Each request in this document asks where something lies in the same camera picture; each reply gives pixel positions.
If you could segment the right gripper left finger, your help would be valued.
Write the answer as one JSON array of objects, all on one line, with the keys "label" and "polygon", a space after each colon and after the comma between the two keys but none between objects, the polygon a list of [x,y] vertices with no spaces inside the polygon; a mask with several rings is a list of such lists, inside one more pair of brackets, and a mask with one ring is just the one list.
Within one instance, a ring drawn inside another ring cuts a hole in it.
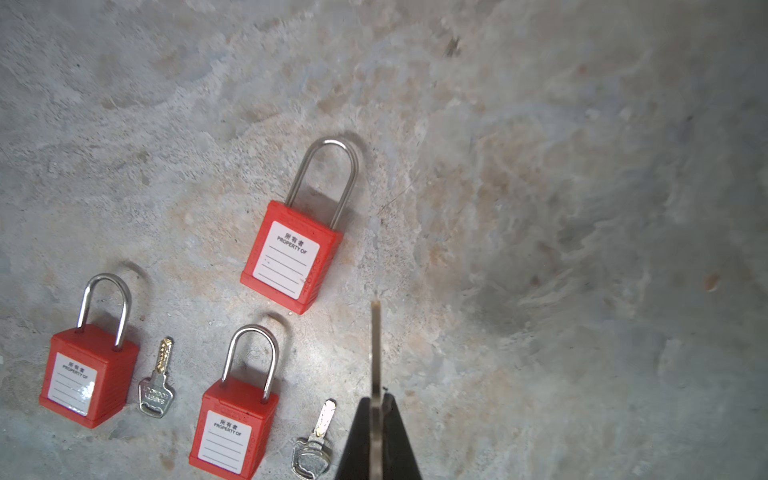
[{"label": "right gripper left finger", "polygon": [[370,403],[362,398],[357,406],[335,480],[368,480],[370,473]]}]

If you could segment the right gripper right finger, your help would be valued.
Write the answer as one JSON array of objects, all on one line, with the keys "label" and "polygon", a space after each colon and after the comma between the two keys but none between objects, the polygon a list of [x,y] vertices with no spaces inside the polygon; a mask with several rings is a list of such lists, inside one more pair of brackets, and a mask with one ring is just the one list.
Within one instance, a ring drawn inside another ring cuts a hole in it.
[{"label": "right gripper right finger", "polygon": [[384,480],[422,479],[395,397],[390,393],[383,398],[382,466]]}]

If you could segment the silver key with ring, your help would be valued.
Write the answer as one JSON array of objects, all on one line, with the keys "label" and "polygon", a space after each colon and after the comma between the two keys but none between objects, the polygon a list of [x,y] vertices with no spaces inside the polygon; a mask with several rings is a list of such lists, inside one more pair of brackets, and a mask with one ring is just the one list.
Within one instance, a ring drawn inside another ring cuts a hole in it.
[{"label": "silver key with ring", "polygon": [[336,408],[336,401],[327,399],[309,435],[295,441],[291,469],[299,478],[319,479],[329,470],[332,450],[326,446],[326,435]]}]

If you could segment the red padlock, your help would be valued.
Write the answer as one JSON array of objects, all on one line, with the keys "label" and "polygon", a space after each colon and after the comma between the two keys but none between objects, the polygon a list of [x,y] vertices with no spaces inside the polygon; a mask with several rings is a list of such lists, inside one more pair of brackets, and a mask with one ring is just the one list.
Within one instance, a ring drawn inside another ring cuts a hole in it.
[{"label": "red padlock", "polygon": [[[266,339],[270,362],[261,387],[238,380],[231,367],[240,338],[255,333]],[[250,479],[261,464],[277,411],[272,391],[279,346],[267,328],[250,324],[232,336],[222,375],[202,396],[189,464],[222,479]]]},{"label": "red padlock", "polygon": [[[315,154],[329,146],[346,153],[350,174],[333,217],[324,224],[295,210],[293,203]],[[296,314],[309,310],[343,241],[337,225],[358,172],[358,156],[350,143],[332,136],[314,141],[302,159],[286,199],[268,204],[240,282]]]},{"label": "red padlock", "polygon": [[[117,331],[88,323],[95,287],[102,281],[120,291],[122,307]],[[140,352],[126,339],[132,306],[129,287],[112,273],[99,273],[85,286],[76,326],[52,336],[38,402],[89,429],[101,425],[126,405]]]}]

